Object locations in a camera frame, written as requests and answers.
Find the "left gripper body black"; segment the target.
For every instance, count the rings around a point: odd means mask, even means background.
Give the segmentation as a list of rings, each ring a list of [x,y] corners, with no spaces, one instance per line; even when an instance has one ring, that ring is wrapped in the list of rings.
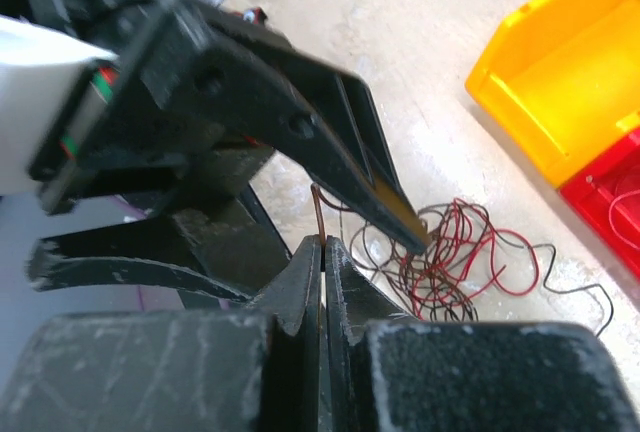
[[[205,98],[248,84],[207,65],[198,0],[146,0],[106,15],[91,42],[118,52],[92,59],[54,110],[27,172],[39,182],[49,215],[76,201],[157,192],[185,182],[198,161],[225,155],[212,181],[236,195],[274,153],[273,147],[213,121]]]

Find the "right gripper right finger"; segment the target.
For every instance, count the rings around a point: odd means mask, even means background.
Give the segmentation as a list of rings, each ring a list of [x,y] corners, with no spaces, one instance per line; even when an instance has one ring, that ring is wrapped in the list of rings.
[[[325,249],[337,431],[635,431],[613,360],[566,322],[440,322],[402,312]]]

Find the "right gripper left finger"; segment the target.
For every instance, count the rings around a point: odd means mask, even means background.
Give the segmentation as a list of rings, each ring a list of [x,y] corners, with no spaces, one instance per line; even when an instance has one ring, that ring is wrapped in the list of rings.
[[[320,242],[245,307],[74,314],[27,343],[5,431],[314,431]]]

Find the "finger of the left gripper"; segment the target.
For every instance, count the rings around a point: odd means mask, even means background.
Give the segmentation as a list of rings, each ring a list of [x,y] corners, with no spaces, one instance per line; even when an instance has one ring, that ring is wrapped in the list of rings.
[[[145,285],[245,303],[289,263],[286,245],[244,209],[186,209],[40,239],[27,263],[33,289]]]
[[[207,19],[216,122],[274,147],[414,254],[428,235],[396,175],[367,86],[237,16]]]

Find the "yellow plastic bin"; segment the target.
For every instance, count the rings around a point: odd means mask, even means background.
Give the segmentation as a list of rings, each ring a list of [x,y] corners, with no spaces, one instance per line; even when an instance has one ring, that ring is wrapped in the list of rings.
[[[639,0],[531,0],[465,87],[559,188],[639,127]]]

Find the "red plastic bin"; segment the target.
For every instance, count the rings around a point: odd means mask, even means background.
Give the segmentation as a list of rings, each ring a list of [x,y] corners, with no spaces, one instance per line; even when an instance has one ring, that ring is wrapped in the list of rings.
[[[639,276],[639,131],[605,150],[560,188],[572,209]]]

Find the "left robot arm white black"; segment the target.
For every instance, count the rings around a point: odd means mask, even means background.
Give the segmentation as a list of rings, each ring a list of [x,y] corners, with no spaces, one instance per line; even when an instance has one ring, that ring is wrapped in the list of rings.
[[[120,195],[122,225],[37,241],[39,291],[148,285],[245,302],[289,261],[250,181],[274,152],[407,250],[428,235],[368,86],[264,14],[206,0],[1,0],[1,191],[49,215]]]

